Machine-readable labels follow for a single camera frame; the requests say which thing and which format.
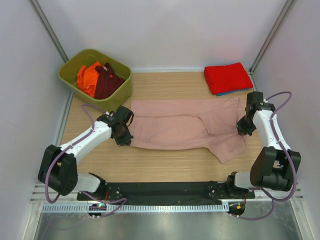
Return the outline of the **pink t shirt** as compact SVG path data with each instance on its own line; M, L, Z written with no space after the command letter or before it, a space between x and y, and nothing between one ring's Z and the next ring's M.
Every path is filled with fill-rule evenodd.
M133 147L151 150L208 149L220 163L246 150L237 122L244 114L239 97L133 100L129 129Z

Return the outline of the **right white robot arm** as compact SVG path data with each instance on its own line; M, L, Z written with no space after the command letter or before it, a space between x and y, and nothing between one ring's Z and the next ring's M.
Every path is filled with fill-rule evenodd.
M237 131L241 136L258 131L262 150L250 172L228 176L225 192L229 197L259 189L273 201L285 202L295 194L301 154L293 151L283 137L277 121L279 110L262 92L247 94L245 115L237 122Z

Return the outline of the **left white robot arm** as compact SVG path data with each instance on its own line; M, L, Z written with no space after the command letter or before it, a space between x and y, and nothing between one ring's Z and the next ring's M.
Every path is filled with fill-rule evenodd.
M105 111L97 119L90 118L91 126L76 138L60 146L49 145L43 154L38 172L38 180L44 184L46 200L53 204L49 190L58 196L78 192L78 200L98 200L106 198L107 183L94 173L78 173L82 159L101 143L113 139L118 146L130 146L133 136L129 126L134 113L125 106L116 111Z

